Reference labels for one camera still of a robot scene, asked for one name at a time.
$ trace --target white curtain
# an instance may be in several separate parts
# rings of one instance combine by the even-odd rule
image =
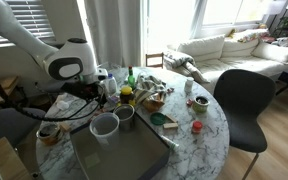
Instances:
[[[203,18],[205,14],[207,0],[196,0],[194,5],[194,15],[191,24],[190,39],[199,38],[202,30]]]
[[[85,0],[98,64],[141,65],[141,3],[141,0]]]

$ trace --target gray tray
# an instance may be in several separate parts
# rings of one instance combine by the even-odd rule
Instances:
[[[168,162],[169,146],[135,113],[134,127],[119,131],[119,145],[104,151],[89,123],[71,131],[75,155],[88,179],[150,179]]]

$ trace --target marble table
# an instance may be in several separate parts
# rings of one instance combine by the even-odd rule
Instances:
[[[184,85],[186,77],[162,69],[133,68],[134,75],[145,73],[153,75],[166,83],[166,88],[174,88],[165,98],[165,105],[159,110],[164,114],[170,114],[178,120],[179,128],[165,130],[162,126],[155,126],[148,121],[159,134],[168,137],[180,145],[176,152],[171,152],[169,161],[153,179],[216,179],[220,173],[229,148],[229,130],[226,117],[213,96],[198,83],[193,84],[192,92],[185,93]],[[127,68],[110,71],[115,77],[118,87],[124,85],[128,75]],[[207,112],[198,114],[186,105],[187,99],[193,99],[197,95],[209,99],[210,105]],[[65,101],[72,99],[68,95]],[[53,105],[47,112],[48,117],[67,117],[80,109],[85,104],[84,100],[77,99],[72,102],[68,110],[59,110]],[[96,107],[96,103],[86,106],[75,117],[88,114]],[[150,113],[141,105],[136,105],[137,113],[143,119],[149,120]],[[72,129],[79,127],[89,120],[87,116],[79,120],[66,121]],[[202,121],[204,127],[200,134],[192,134],[193,120]],[[44,179],[86,179],[76,159],[70,141],[69,133],[65,133],[62,139],[53,146],[45,146],[39,140],[36,142],[36,155],[40,171]]]

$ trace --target plastic bag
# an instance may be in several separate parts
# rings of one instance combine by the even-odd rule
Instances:
[[[143,106],[149,112],[158,111],[164,105],[164,96],[164,93],[152,94],[144,99]]]

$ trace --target wire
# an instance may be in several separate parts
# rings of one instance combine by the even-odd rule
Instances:
[[[0,96],[2,97],[2,99],[5,101],[5,104],[9,107],[12,107],[14,108],[15,110],[17,110],[18,112],[22,113],[23,115],[26,115],[28,117],[31,117],[31,118],[34,118],[36,120],[40,120],[40,121],[48,121],[48,122],[61,122],[61,121],[67,121],[67,120],[77,120],[77,119],[81,119],[81,118],[84,118],[84,117],[87,117],[89,116],[90,114],[92,114],[101,104],[101,101],[102,101],[102,98],[103,98],[103,94],[104,94],[104,90],[102,91],[101,93],[101,98],[99,99],[99,102],[97,104],[97,106],[88,114],[86,115],[83,115],[81,117],[76,117],[76,118],[72,118],[73,116],[75,116],[76,114],[78,114],[81,110],[83,110],[87,105],[89,105],[91,102],[94,101],[91,100],[91,101],[88,101],[88,100],[85,100],[86,101],[86,104],[80,108],[79,110],[77,110],[75,113],[73,113],[72,115],[70,115],[69,117],[64,117],[64,118],[48,118],[48,117],[40,117],[40,116],[37,116],[31,112],[28,112],[26,110],[24,110],[22,107],[18,106],[17,104],[14,104],[10,99],[9,99],[9,96],[5,93],[4,89],[2,88],[1,84],[0,84]]]

